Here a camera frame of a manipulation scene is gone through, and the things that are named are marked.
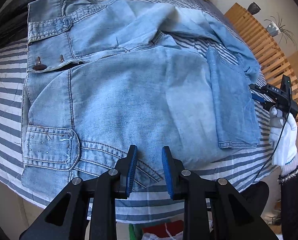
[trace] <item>gloved hand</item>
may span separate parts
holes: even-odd
[[[277,117],[278,111],[275,107],[270,109],[270,126],[271,132],[269,135],[269,143],[275,149],[282,131],[284,120],[282,117]],[[297,135],[297,125],[292,114],[289,114],[287,123],[283,129],[280,142],[272,157],[272,164],[284,166],[290,163],[297,155],[297,148],[295,145]]]

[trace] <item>person's arm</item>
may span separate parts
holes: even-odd
[[[283,239],[298,239],[298,155],[291,163],[282,166],[279,183]]]
[[[270,109],[269,143],[276,151],[272,164],[281,166],[279,176],[281,185],[281,225],[284,240],[298,240],[298,154],[295,145],[297,125],[292,114],[288,116],[280,142],[283,119],[277,117],[278,111]]]

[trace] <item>silver bolt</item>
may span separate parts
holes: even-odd
[[[71,182],[74,185],[78,185],[81,182],[81,179],[77,177],[77,178],[74,178]]]
[[[183,171],[181,172],[181,174],[182,174],[183,176],[190,176],[190,175],[191,175],[191,171],[189,171],[189,170],[183,170]]]
[[[112,170],[108,171],[108,173],[110,176],[114,176],[114,175],[118,174],[118,171],[116,169],[112,169]]]
[[[224,178],[220,178],[220,179],[218,179],[218,183],[220,185],[226,185],[228,183],[228,181],[226,179],[224,179]]]

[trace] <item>striped fabric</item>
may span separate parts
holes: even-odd
[[[214,14],[226,22],[219,11],[202,0],[145,0],[152,2],[169,2],[179,7],[202,9]],[[185,48],[196,49],[202,57],[209,46],[215,47],[227,61],[236,64],[236,58],[222,44],[209,39],[188,39],[173,35],[176,43]],[[29,202],[46,207],[51,199],[40,192],[33,192],[21,184],[23,172],[21,151],[21,106],[22,87],[26,77],[27,40],[13,42],[0,49],[0,181]],[[266,82],[262,73],[258,85]],[[261,144],[256,149],[241,150],[222,160],[210,163],[195,171],[205,179],[227,178],[239,191],[248,187],[255,175],[268,160],[272,149],[268,143],[269,115],[255,103],[259,125],[261,127]],[[275,169],[269,162],[256,181],[270,174]],[[120,222],[145,223],[172,217],[183,212],[182,201],[172,201],[164,182],[159,182],[140,192],[133,192],[129,200],[116,201],[116,218]]]

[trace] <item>wooden slatted bench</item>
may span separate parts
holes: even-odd
[[[298,104],[298,80],[281,48],[268,31],[242,6],[235,3],[225,14],[261,65],[267,83],[280,86],[282,75],[291,78],[293,100]]]

